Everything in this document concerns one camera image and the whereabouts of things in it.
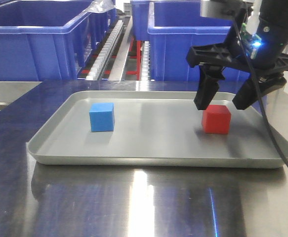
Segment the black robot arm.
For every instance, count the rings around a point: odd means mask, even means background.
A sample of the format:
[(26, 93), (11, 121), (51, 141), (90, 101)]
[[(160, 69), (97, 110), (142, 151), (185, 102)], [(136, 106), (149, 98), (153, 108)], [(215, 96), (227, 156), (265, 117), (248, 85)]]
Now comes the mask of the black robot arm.
[(286, 84), (288, 71), (288, 0), (203, 0), (200, 15), (231, 20), (224, 42), (192, 46), (186, 60), (200, 69), (199, 87), (194, 99), (205, 110), (219, 89), (225, 68), (249, 73), (233, 99), (244, 110)]

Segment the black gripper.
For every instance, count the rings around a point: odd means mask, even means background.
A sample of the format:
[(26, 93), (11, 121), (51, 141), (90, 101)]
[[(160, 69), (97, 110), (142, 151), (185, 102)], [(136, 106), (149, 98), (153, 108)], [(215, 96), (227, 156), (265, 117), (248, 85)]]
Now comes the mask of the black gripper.
[[(200, 79), (194, 103), (198, 110), (206, 110), (219, 89), (219, 80), (225, 80), (223, 67), (245, 72), (253, 67), (261, 96), (285, 86), (288, 71), (288, 9), (201, 10), (204, 17), (233, 20), (223, 43), (192, 46), (187, 54), (190, 67), (199, 65)], [(249, 77), (232, 102), (238, 110), (245, 110), (258, 100), (253, 79)]]

